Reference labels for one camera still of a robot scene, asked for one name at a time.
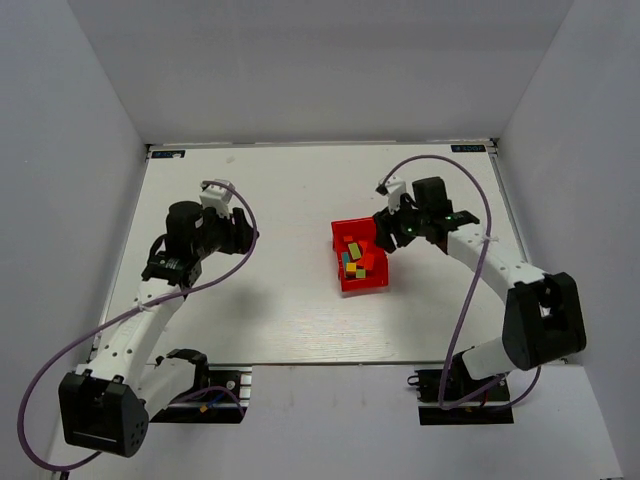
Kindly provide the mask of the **red plastic bin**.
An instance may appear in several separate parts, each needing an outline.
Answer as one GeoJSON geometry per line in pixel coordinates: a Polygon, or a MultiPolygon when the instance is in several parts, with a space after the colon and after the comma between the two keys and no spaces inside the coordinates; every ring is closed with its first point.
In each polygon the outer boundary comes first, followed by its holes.
{"type": "Polygon", "coordinates": [[[356,291],[375,290],[386,288],[389,285],[389,263],[387,254],[384,250],[375,245],[375,225],[372,217],[364,217],[358,219],[340,220],[331,223],[332,229],[332,248],[336,255],[338,266],[338,278],[340,288],[343,293],[351,293],[356,291]],[[341,254],[348,252],[347,244],[343,241],[343,236],[351,235],[353,242],[366,240],[369,242],[371,253],[375,253],[375,266],[371,272],[366,272],[366,277],[358,279],[356,276],[348,277],[345,267],[341,260],[341,254]]]}

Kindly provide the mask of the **red arch wood block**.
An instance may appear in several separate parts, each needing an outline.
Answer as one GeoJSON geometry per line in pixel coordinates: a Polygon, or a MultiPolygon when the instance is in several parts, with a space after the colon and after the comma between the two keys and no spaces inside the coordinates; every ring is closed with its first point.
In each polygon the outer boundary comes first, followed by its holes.
{"type": "Polygon", "coordinates": [[[366,272],[373,271],[375,266],[375,253],[370,252],[369,242],[362,240],[358,242],[358,245],[361,251],[361,257],[357,261],[358,267],[366,272]]]}

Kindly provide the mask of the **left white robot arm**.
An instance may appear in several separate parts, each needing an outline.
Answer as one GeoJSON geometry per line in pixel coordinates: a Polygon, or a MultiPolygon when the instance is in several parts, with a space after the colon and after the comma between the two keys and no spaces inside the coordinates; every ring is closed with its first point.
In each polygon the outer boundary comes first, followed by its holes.
{"type": "Polygon", "coordinates": [[[62,379],[59,404],[67,444],[131,457],[148,424],[172,400],[207,388],[205,354],[154,348],[214,253],[247,256],[257,234],[242,208],[180,201],[168,209],[164,234],[152,244],[134,297],[96,356],[62,379]]]}

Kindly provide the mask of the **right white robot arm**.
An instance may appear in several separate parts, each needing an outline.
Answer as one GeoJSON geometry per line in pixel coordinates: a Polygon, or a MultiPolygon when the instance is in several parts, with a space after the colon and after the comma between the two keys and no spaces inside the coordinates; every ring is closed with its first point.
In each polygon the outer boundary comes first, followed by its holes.
{"type": "Polygon", "coordinates": [[[396,176],[378,186],[388,204],[373,217],[376,245],[392,253],[423,238],[468,267],[472,282],[488,285],[505,307],[497,338],[452,356],[443,370],[446,389],[461,397],[478,394],[514,370],[585,349],[578,287],[569,274],[547,273],[522,260],[491,238],[476,216],[454,211],[441,178],[417,180],[411,192],[406,188],[396,176]]]}

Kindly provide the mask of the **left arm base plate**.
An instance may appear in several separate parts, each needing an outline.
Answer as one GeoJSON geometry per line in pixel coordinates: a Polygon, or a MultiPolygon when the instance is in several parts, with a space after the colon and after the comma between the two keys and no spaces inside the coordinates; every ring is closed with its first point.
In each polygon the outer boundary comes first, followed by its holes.
{"type": "Polygon", "coordinates": [[[252,386],[250,366],[209,366],[205,383],[173,401],[151,420],[156,424],[239,425],[248,411],[252,386]]]}

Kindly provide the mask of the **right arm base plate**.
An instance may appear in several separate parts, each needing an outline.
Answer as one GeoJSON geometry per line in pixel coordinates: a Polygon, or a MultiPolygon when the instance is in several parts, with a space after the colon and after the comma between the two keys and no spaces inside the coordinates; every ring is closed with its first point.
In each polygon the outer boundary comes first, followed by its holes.
{"type": "Polygon", "coordinates": [[[510,391],[505,379],[491,389],[476,395],[456,408],[444,410],[438,406],[439,369],[415,370],[407,384],[417,393],[418,417],[421,426],[508,425],[514,423],[510,391]]]}

